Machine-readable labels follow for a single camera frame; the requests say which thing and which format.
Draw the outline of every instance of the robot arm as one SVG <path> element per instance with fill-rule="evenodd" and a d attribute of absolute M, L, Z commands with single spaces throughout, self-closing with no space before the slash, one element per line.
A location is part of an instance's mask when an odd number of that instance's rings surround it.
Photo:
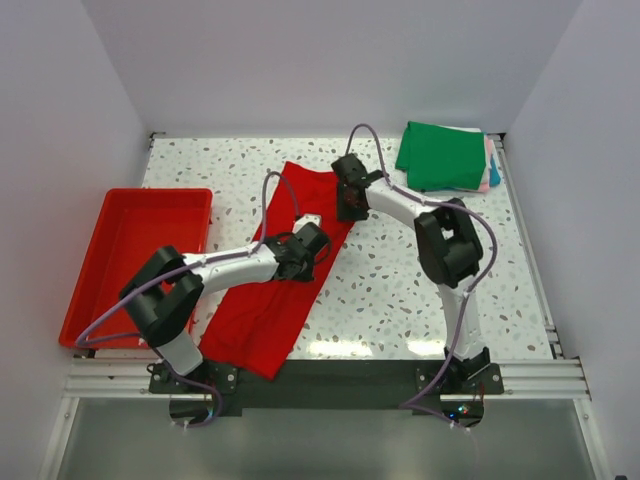
<path fill-rule="evenodd" d="M 332 164 L 338 185 L 338 219 L 358 221 L 369 210 L 386 213 L 415 231 L 420 264 L 439 290 L 451 349 L 466 289 L 479 271 L 482 246 L 468 215 L 446 207 L 419 203 L 393 189 L 380 170 L 368 173 L 353 154 Z M 461 200 L 447 203 L 464 206 Z M 482 339 L 475 296 L 469 298 L 453 352 L 458 368 L 469 377 L 490 363 Z"/>
<path fill-rule="evenodd" d="M 291 234 L 267 237 L 234 250 L 208 254 L 179 254 L 173 247 L 158 250 L 120 292 L 120 298 L 149 280 L 185 265 L 200 265 L 137 295 L 125 306 L 142 338 L 173 370 L 188 379 L 207 377 L 203 357 L 184 327 L 200 296 L 245 283 L 272 280 L 313 280 L 318 254 L 329 238 L 320 229 L 320 217 L 304 215 Z"/>

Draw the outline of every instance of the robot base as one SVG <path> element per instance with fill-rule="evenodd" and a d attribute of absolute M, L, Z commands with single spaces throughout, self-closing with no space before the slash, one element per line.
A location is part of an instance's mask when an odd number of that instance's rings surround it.
<path fill-rule="evenodd" d="M 393 410 L 422 390 L 440 367 L 441 360 L 288 360 L 273 381 L 230 365 L 205 361 L 224 397 L 221 415 L 241 416 L 245 408 L 291 408 L 333 410 Z M 149 366 L 152 394 L 196 394 L 171 378 L 163 364 Z M 497 364 L 489 364 L 462 382 L 443 381 L 419 403 L 463 425 L 482 419 L 483 395 L 504 393 Z M 441 402 L 440 395 L 472 395 L 476 401 Z M 208 405 L 198 400 L 171 400 L 172 418 L 202 417 Z"/>

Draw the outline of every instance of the stack of folded cloth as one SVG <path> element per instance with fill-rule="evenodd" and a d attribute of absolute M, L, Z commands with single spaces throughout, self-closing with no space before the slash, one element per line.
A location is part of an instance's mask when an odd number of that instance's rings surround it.
<path fill-rule="evenodd" d="M 396 168 L 414 190 L 488 192 L 500 184 L 493 142 L 473 128 L 409 122 Z"/>

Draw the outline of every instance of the glass panel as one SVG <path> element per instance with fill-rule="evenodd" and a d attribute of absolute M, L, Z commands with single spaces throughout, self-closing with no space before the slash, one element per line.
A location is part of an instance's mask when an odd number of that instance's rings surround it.
<path fill-rule="evenodd" d="M 595 479 L 571 401 L 487 402 L 472 439 L 405 411 L 246 410 L 189 431 L 162 400 L 81 402 L 61 479 Z"/>

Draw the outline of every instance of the red cloth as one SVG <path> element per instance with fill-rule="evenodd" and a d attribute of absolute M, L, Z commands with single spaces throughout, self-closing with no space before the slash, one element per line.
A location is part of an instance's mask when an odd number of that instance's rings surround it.
<path fill-rule="evenodd" d="M 287 162 L 282 175 L 296 193 L 300 213 L 322 215 L 321 228 L 331 238 L 331 253 L 314 268 L 313 282 L 285 280 L 231 288 L 200 342 L 206 357 L 246 368 L 270 380 L 291 352 L 353 226 L 336 219 L 337 177 L 333 172 L 313 172 Z M 267 236 L 293 228 L 295 211 L 283 182 L 278 183 L 267 218 Z M 260 230 L 258 228 L 254 240 L 260 237 Z"/>

